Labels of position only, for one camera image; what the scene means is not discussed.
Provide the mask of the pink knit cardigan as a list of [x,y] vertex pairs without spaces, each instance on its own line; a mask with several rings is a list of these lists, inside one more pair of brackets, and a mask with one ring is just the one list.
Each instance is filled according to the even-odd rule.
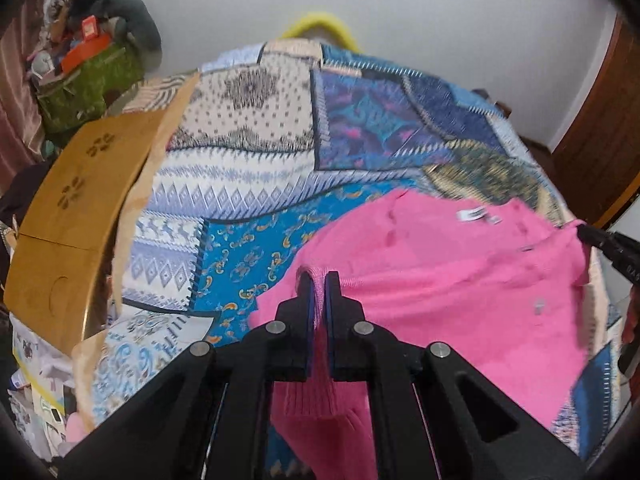
[[550,427],[586,362],[589,252],[520,200],[488,206],[398,188],[319,230],[257,300],[272,320],[299,278],[340,276],[343,294],[398,339],[449,344]]

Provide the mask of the wooden door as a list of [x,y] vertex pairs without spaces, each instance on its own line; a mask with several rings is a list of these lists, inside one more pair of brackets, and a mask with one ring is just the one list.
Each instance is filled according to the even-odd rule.
[[599,228],[639,189],[639,35],[622,18],[552,164],[570,211]]

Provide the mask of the paper clutter pile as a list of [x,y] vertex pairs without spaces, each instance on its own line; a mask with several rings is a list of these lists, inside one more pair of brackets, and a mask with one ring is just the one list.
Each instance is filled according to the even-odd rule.
[[67,421],[77,411],[72,360],[38,336],[15,315],[9,401],[18,433],[48,462],[66,453]]

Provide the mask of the wooden folding lap table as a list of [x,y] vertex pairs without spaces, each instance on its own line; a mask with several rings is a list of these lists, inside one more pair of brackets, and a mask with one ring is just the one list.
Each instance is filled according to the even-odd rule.
[[99,274],[164,116],[157,110],[85,124],[43,179],[18,231],[4,303],[64,354],[101,322]]

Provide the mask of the patchwork patterned bedspread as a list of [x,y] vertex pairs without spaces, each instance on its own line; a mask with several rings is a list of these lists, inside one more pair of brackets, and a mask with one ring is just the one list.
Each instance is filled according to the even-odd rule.
[[[75,376],[81,414],[100,426],[197,339],[239,341],[259,296],[314,234],[398,188],[520,200],[556,226],[574,221],[500,110],[455,84],[309,40],[203,66],[145,188],[122,305]],[[583,460],[620,412],[622,323],[594,255],[588,276],[585,366],[547,427]]]

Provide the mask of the striped pink curtain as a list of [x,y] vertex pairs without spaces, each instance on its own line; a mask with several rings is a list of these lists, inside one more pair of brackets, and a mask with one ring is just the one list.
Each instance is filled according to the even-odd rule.
[[44,0],[25,0],[1,37],[1,192],[42,159],[43,128],[26,61],[38,44],[43,17]]

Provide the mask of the green storage basket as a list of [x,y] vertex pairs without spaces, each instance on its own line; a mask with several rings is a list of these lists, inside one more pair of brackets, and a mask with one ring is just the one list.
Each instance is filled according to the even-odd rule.
[[56,136],[101,117],[143,75],[136,51],[112,44],[69,75],[37,90],[44,131]]

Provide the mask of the dark green plush toy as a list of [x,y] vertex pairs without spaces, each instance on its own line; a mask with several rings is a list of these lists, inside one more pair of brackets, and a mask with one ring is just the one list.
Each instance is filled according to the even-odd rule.
[[91,14],[107,22],[116,41],[131,40],[145,52],[162,50],[160,32],[142,0],[96,0]]

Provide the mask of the yellow foam tube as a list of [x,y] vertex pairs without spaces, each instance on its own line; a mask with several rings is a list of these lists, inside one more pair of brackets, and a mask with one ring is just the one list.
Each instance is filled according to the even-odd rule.
[[362,50],[355,36],[348,26],[328,12],[309,12],[299,18],[282,35],[282,39],[303,38],[307,32],[321,30],[325,32],[335,44],[343,49],[361,53]]

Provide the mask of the orange box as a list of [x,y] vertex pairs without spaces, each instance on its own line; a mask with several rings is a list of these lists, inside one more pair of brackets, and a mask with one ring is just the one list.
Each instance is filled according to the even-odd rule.
[[113,42],[111,35],[104,32],[95,15],[89,15],[81,21],[79,39],[74,40],[70,50],[62,58],[61,68],[64,75],[70,74],[83,62],[107,49]]

